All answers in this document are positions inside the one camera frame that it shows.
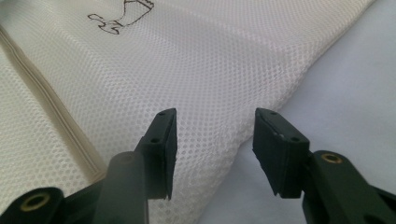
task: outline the small hole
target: small hole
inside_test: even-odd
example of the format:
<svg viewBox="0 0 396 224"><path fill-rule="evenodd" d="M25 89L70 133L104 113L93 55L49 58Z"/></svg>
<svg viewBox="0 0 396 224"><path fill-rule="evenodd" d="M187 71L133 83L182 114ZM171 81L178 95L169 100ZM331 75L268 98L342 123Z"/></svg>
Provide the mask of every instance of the small hole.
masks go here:
<svg viewBox="0 0 396 224"><path fill-rule="evenodd" d="M37 193L30 196L21 204L23 212L34 211L44 206L50 200L50 195L47 192Z"/></svg>
<svg viewBox="0 0 396 224"><path fill-rule="evenodd" d="M330 153L326 153L321 155L321 158L323 160L325 160L326 162L330 162L330 163L341 163L343 162L343 160L341 158L339 158L338 156L334 155L334 154L330 154Z"/></svg>
<svg viewBox="0 0 396 224"><path fill-rule="evenodd" d="M160 139L158 139L158 138L151 139L151 143L159 143L159 142L160 142Z"/></svg>
<svg viewBox="0 0 396 224"><path fill-rule="evenodd" d="M380 218L375 217L375 216L370 216L370 215L364 216L364 220L368 224L385 224L385 222L382 221Z"/></svg>

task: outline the black ink drawing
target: black ink drawing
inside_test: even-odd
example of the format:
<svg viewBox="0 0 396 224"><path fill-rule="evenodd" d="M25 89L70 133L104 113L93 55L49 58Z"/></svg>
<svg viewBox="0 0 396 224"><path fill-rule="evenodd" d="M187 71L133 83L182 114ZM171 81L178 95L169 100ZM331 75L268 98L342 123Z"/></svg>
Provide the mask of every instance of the black ink drawing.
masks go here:
<svg viewBox="0 0 396 224"><path fill-rule="evenodd" d="M120 28L135 24L154 8L154 3L149 0L124 0L123 4L123 15L115 21L105 20L97 14L88 15L88 18L101 22L98 25L101 30L113 35L119 35Z"/></svg>

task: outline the white table surface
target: white table surface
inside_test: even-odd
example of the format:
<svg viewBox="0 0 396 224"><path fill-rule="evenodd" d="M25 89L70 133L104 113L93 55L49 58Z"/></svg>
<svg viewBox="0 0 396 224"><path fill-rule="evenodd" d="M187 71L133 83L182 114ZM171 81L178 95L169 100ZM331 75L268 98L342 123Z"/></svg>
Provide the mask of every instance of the white table surface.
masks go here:
<svg viewBox="0 0 396 224"><path fill-rule="evenodd" d="M311 151L343 154L370 184L396 194L396 1L374 2L279 112ZM198 223L306 223L301 199L274 196L251 143Z"/></svg>

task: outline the perforated fabric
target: perforated fabric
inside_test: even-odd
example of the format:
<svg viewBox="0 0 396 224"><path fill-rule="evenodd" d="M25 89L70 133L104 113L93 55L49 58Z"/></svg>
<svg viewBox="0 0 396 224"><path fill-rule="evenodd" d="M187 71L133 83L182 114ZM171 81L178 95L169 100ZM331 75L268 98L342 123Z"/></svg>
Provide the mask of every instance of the perforated fabric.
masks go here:
<svg viewBox="0 0 396 224"><path fill-rule="evenodd" d="M6 0L0 22L101 156L133 149L175 107L172 201L151 223L193 223L252 135L372 0Z"/></svg>
<svg viewBox="0 0 396 224"><path fill-rule="evenodd" d="M23 193L89 183L71 148L0 46L0 211Z"/></svg>

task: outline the black plastic part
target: black plastic part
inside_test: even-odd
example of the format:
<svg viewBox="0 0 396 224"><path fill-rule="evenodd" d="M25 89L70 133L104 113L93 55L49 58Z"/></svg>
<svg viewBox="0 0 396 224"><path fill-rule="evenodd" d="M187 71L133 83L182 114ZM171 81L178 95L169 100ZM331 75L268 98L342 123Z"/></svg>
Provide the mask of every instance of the black plastic part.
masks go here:
<svg viewBox="0 0 396 224"><path fill-rule="evenodd" d="M387 204L396 216L396 195L386 192L382 189L375 188L376 193Z"/></svg>
<svg viewBox="0 0 396 224"><path fill-rule="evenodd" d="M308 139L278 113L258 108L253 151L274 194L300 198L303 166L310 155Z"/></svg>
<svg viewBox="0 0 396 224"><path fill-rule="evenodd" d="M34 189L15 200L0 216L1 224L64 223L64 194L60 189Z"/></svg>
<svg viewBox="0 0 396 224"><path fill-rule="evenodd" d="M329 214L322 201L312 200L306 195L303 199L303 210L307 224L328 224Z"/></svg>
<svg viewBox="0 0 396 224"><path fill-rule="evenodd" d="M396 223L393 212L346 157L317 151L310 161L309 172L331 224Z"/></svg>
<svg viewBox="0 0 396 224"><path fill-rule="evenodd" d="M102 190L103 180L88 186L70 196L66 200L66 224L91 223L96 203Z"/></svg>
<svg viewBox="0 0 396 224"><path fill-rule="evenodd" d="M167 109L157 114L135 152L145 158L149 199L170 199L177 155L177 112Z"/></svg>
<svg viewBox="0 0 396 224"><path fill-rule="evenodd" d="M149 223L144 167L140 153L123 152L111 160L92 224Z"/></svg>

